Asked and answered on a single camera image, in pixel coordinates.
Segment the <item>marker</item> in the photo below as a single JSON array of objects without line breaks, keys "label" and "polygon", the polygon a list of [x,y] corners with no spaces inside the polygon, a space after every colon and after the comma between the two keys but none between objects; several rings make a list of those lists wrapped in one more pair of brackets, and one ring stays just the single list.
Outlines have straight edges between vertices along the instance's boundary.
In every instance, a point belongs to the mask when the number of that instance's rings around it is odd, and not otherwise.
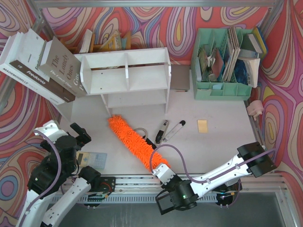
[{"label": "marker", "polygon": [[168,127],[169,127],[169,121],[165,120],[164,124],[162,125],[162,127],[160,128],[160,130],[156,136],[156,139],[155,139],[156,146],[161,144]]},{"label": "marker", "polygon": [[182,127],[185,125],[185,121],[180,121],[179,124],[177,124],[170,132],[165,136],[163,139],[164,142],[167,142],[171,137],[173,137]]}]

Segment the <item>white marker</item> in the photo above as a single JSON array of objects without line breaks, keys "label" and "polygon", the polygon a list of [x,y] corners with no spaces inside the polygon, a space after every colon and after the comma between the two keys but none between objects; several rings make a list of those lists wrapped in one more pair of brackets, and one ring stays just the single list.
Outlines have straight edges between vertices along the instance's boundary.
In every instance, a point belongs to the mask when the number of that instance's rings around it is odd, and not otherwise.
[{"label": "white marker", "polygon": [[163,139],[164,142],[167,142],[171,137],[173,137],[183,126],[185,125],[185,121],[180,121]]}]

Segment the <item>book spine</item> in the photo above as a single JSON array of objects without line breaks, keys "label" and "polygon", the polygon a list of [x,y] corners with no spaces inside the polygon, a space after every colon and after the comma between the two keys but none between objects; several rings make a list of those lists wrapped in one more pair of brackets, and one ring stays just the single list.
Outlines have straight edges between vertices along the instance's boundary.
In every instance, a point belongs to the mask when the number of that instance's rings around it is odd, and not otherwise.
[{"label": "book spine", "polygon": [[73,95],[76,97],[80,98],[86,95],[86,92],[80,82],[80,70],[79,73],[77,73],[77,76],[75,79],[64,79],[64,77],[60,76],[61,73],[59,72],[58,69],[55,69],[48,64],[45,64],[43,66],[39,67],[39,70],[44,72],[47,76],[55,80],[58,84],[60,84],[62,87],[67,89],[69,92],[71,92]]},{"label": "book spine", "polygon": [[15,60],[11,62],[10,65],[14,67],[17,71],[20,71],[25,76],[30,78],[30,80],[33,80],[37,84],[37,86],[42,86],[46,88],[50,92],[54,93],[56,96],[63,99],[65,102],[68,103],[75,100],[75,96],[73,94],[64,90],[64,88],[57,84],[54,80],[52,80],[51,78],[49,82],[44,80],[41,76],[36,74],[34,71],[32,71],[26,65],[22,64],[20,61]]},{"label": "book spine", "polygon": [[20,73],[18,70],[15,70],[12,66],[8,64],[0,65],[0,71],[12,77],[14,80],[18,81],[20,84],[26,86],[27,88],[35,91],[37,94],[41,95],[42,97],[46,98],[50,102],[55,105],[63,104],[64,100],[59,98],[58,96],[54,95],[50,91],[46,90],[43,87],[37,86],[31,79]]}]

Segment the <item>sticky note pad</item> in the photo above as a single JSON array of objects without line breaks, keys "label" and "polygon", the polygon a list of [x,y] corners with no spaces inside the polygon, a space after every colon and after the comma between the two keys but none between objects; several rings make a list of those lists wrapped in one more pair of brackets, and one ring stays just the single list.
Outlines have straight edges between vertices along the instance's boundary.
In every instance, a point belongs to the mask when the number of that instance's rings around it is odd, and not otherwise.
[{"label": "sticky note pad", "polygon": [[208,133],[207,120],[198,120],[199,133]]}]

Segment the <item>brown book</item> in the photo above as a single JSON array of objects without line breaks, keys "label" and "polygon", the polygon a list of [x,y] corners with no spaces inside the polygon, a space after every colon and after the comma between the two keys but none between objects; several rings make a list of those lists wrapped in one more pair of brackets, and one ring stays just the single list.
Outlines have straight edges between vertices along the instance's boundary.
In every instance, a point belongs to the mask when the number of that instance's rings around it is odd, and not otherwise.
[{"label": "brown book", "polygon": [[41,76],[36,74],[34,71],[32,71],[30,68],[28,68],[26,65],[22,64],[18,60],[12,61],[10,65],[16,70],[22,72],[24,75],[31,78],[32,80],[39,83],[41,86],[53,92],[65,102],[69,103],[75,100],[75,96],[71,92],[61,87],[61,85],[55,82],[52,78],[49,78],[49,82],[47,82],[47,80],[43,79]]},{"label": "brown book", "polygon": [[81,62],[56,37],[47,42],[38,69],[76,97],[86,95],[80,68]]}]

